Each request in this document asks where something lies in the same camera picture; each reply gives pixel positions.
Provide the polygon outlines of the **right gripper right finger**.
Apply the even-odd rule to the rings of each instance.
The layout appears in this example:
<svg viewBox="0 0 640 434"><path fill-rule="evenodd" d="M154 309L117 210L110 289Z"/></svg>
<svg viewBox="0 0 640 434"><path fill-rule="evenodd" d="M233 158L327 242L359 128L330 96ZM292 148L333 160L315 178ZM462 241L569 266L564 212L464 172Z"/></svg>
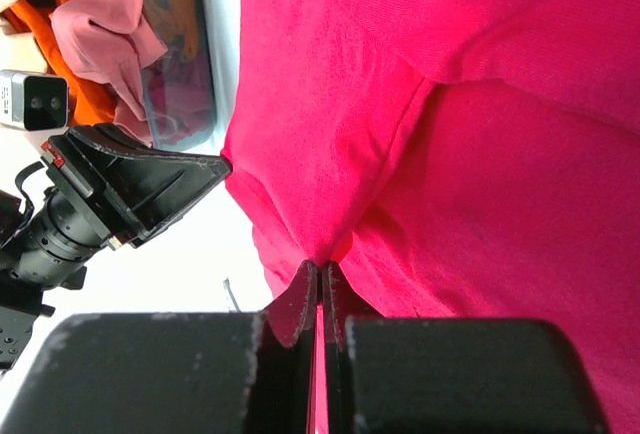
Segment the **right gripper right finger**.
<svg viewBox="0 0 640 434"><path fill-rule="evenodd" d="M332 433L606 433L582 360L530 319L385 318L322 272Z"/></svg>

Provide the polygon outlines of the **magenta red t-shirt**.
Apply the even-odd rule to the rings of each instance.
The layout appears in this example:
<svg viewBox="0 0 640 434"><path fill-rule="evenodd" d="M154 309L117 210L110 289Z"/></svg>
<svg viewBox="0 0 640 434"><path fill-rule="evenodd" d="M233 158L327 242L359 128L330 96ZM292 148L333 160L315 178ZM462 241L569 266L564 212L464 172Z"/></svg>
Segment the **magenta red t-shirt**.
<svg viewBox="0 0 640 434"><path fill-rule="evenodd" d="M274 294L533 317L639 429L639 0L240 0L227 189Z"/></svg>

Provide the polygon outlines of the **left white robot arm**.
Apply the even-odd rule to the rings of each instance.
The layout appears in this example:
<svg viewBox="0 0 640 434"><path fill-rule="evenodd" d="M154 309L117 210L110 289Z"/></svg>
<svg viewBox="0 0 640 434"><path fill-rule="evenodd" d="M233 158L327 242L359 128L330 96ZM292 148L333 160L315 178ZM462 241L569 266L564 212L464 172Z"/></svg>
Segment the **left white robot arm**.
<svg viewBox="0 0 640 434"><path fill-rule="evenodd" d="M138 248L181 220L232 172L222 156L161 151L113 124L72 127L49 137L38 162L52 184L40 210L26 192L1 194L1 370L31 339L47 290L80 290L86 263L105 248Z"/></svg>

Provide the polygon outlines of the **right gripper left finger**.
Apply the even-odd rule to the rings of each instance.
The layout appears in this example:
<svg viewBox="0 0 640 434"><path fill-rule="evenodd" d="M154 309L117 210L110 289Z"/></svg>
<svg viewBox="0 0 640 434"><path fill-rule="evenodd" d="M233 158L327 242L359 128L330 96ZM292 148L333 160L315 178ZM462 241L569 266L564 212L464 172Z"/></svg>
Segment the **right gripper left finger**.
<svg viewBox="0 0 640 434"><path fill-rule="evenodd" d="M5 433L311 433L317 267L253 313L76 315L45 340Z"/></svg>

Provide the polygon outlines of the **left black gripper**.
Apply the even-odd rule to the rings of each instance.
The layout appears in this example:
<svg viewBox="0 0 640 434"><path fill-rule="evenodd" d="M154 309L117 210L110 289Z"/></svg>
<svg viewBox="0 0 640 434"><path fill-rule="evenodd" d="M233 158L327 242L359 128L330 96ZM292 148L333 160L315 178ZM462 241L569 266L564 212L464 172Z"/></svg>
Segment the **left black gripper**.
<svg viewBox="0 0 640 434"><path fill-rule="evenodd" d="M41 151L54 224L87 250L145 244L232 172L221 156L154 149L113 124L72 127Z"/></svg>

